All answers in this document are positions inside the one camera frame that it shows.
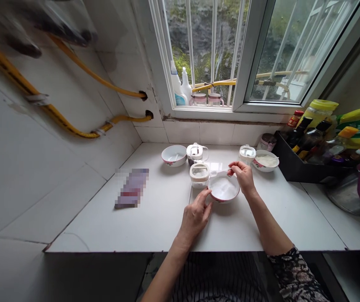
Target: white plastic bottle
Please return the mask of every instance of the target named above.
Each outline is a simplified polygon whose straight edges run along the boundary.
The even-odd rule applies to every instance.
[[[183,84],[181,84],[181,91],[183,92],[183,94],[186,95],[187,105],[188,105],[190,103],[191,95],[193,94],[193,90],[191,88],[191,85],[188,82],[188,74],[187,74],[187,71],[185,70],[185,67],[183,67],[182,76],[183,76]]]
[[[187,100],[187,97],[185,96],[185,94],[181,91],[181,82],[180,82],[179,75],[177,74],[175,62],[171,61],[170,65],[171,65],[170,73],[172,74],[171,78],[172,78],[173,90],[175,91],[176,105],[177,106],[185,106],[188,104],[188,100]]]

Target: white bowl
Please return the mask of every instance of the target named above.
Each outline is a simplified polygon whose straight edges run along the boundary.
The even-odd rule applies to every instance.
[[[187,149],[182,145],[167,147],[162,152],[162,159],[170,167],[179,167],[187,160]]]
[[[210,177],[208,189],[212,190],[212,198],[222,204],[231,202],[240,192],[236,176],[228,176],[227,171],[219,172],[215,177]]]
[[[257,153],[256,153],[256,157],[255,159],[253,160],[253,166],[259,170],[259,171],[262,171],[262,172],[272,172],[274,171],[278,165],[279,165],[279,159],[274,159],[273,162],[273,167],[267,167],[267,166],[264,166],[263,164],[260,164],[258,161],[257,161],[257,157],[260,157],[262,155],[269,155],[271,157],[274,157],[276,158],[277,156],[274,154],[274,153],[271,153],[269,151],[266,151],[266,150],[257,150]]]

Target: yellow bottle cap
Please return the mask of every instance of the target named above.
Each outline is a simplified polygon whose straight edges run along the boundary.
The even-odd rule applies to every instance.
[[[353,128],[353,127],[345,127],[344,129],[341,130],[340,133],[338,133],[338,136],[341,136],[343,138],[351,138],[353,137],[357,132],[359,131],[359,129]]]
[[[310,107],[317,110],[334,111],[338,107],[338,103],[327,100],[313,100]]]

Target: woman's right hand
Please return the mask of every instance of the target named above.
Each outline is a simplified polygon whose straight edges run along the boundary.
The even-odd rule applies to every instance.
[[[242,161],[234,161],[229,164],[229,167],[231,170],[229,170],[227,174],[229,176],[236,174],[242,193],[246,197],[257,192],[256,187],[254,186],[253,173],[250,166]]]

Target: white countertop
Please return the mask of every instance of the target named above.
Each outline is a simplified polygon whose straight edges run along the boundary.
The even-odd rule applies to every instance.
[[[177,168],[163,163],[161,152],[170,145],[143,143],[121,167],[149,169],[138,208],[114,209],[125,182],[125,174],[116,174],[47,252],[168,251],[179,230],[184,207],[199,192],[191,189],[187,163]],[[239,147],[208,148],[211,170],[224,170],[237,160]],[[258,192],[298,249],[360,250],[360,225],[354,223],[360,224],[360,219],[334,206],[317,185],[287,182],[279,168],[271,173],[253,168],[253,174]],[[214,204],[194,251],[262,251],[257,226],[243,194],[227,205]]]

